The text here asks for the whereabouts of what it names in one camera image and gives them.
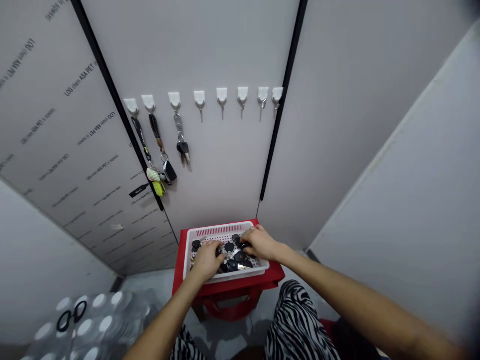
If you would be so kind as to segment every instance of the wrist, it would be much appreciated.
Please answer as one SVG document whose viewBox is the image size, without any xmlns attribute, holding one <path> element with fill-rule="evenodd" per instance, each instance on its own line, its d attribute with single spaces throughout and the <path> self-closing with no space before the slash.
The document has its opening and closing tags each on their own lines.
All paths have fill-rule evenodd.
<svg viewBox="0 0 480 360">
<path fill-rule="evenodd" d="M 198 271 L 195 271 L 195 269 L 188 273 L 185 280 L 187 279 L 189 279 L 193 284 L 200 287 L 202 287 L 207 282 L 207 280 L 205 280 Z"/>
<path fill-rule="evenodd" d="M 274 260 L 277 263 L 285 265 L 288 259 L 292 256 L 293 250 L 286 244 L 280 243 L 275 250 Z"/>
</svg>

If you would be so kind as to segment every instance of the person's left hand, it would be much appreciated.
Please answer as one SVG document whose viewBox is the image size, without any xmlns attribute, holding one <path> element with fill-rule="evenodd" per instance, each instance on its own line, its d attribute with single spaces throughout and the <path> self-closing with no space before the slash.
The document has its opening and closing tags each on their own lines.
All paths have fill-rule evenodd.
<svg viewBox="0 0 480 360">
<path fill-rule="evenodd" d="M 226 255 L 221 254 L 216 257 L 217 248 L 223 246 L 221 241 L 205 241 L 195 256 L 195 264 L 190 274 L 197 277 L 202 284 L 213 278 L 224 262 Z"/>
</svg>

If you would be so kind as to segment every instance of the green keychain tag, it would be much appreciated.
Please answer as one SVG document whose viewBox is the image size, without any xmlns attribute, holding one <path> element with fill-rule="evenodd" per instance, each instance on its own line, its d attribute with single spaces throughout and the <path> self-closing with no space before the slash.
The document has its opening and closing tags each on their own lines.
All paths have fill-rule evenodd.
<svg viewBox="0 0 480 360">
<path fill-rule="evenodd" d="M 164 186 L 164 184 L 162 184 L 161 181 L 153 181 L 152 184 L 153 184 L 153 188 L 155 189 L 156 194 L 159 197 L 162 197 L 163 195 L 165 195 L 167 193 L 167 191 L 165 190 L 165 186 Z"/>
</svg>

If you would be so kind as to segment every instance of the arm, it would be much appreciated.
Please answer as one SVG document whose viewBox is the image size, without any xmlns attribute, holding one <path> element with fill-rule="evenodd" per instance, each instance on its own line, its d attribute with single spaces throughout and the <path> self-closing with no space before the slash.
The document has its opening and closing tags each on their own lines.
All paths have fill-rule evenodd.
<svg viewBox="0 0 480 360">
<path fill-rule="evenodd" d="M 195 265 L 178 291 L 132 346 L 124 360 L 170 359 L 175 341 L 192 302 L 204 283 L 211 279 L 225 259 L 216 257 L 221 241 L 205 242 L 195 258 Z"/>
<path fill-rule="evenodd" d="M 447 338 L 365 285 L 276 242 L 261 226 L 242 241 L 245 252 L 286 266 L 310 285 L 361 335 L 393 359 L 459 359 L 464 354 Z"/>
</svg>

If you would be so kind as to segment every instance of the black and white striped fabric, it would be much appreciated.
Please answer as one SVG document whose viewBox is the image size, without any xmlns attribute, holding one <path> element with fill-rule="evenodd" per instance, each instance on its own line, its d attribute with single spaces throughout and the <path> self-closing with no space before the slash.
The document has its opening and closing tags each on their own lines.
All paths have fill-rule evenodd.
<svg viewBox="0 0 480 360">
<path fill-rule="evenodd" d="M 309 294 L 296 280 L 287 281 L 281 287 L 266 339 L 265 358 L 339 359 Z M 207 359 L 195 346 L 185 325 L 176 338 L 170 359 Z"/>
<path fill-rule="evenodd" d="M 185 327 L 181 327 L 176 337 L 175 346 L 171 352 L 170 360 L 207 360 L 195 346 L 194 339 Z"/>
</svg>

